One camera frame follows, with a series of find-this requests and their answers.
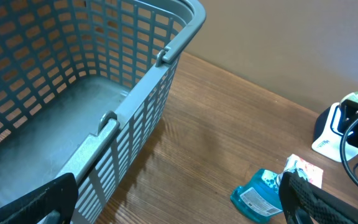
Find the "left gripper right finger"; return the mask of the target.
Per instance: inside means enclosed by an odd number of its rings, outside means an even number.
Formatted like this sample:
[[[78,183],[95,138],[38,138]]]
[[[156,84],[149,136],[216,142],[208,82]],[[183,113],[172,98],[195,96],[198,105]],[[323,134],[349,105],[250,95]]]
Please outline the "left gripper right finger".
[[[358,209],[301,178],[284,172],[279,198],[287,223],[358,224]]]

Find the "small red packet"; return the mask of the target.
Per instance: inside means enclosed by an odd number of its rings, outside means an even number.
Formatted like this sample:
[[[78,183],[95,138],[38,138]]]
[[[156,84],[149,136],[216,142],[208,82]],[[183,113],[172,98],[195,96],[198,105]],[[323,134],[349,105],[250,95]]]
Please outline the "small red packet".
[[[286,164],[284,166],[283,172],[278,174],[276,181],[280,185],[283,174],[285,172],[294,173],[297,171],[298,175],[304,178],[307,182],[321,188],[323,183],[323,170],[307,161],[301,157],[292,154],[287,158]]]

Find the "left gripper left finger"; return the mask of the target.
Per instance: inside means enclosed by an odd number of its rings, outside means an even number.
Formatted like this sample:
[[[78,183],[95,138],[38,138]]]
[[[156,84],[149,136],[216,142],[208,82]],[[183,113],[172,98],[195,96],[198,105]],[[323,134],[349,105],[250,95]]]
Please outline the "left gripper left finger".
[[[66,173],[0,208],[0,223],[70,223],[78,200],[74,174]]]

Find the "blue mouthwash bottle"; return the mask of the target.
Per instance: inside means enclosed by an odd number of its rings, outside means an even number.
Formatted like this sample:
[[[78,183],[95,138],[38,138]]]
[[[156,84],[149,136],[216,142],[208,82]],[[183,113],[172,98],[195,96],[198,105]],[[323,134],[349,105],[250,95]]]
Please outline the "blue mouthwash bottle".
[[[245,217],[256,223],[267,223],[283,212],[277,182],[278,174],[267,169],[259,169],[251,180],[235,188],[231,202]]]

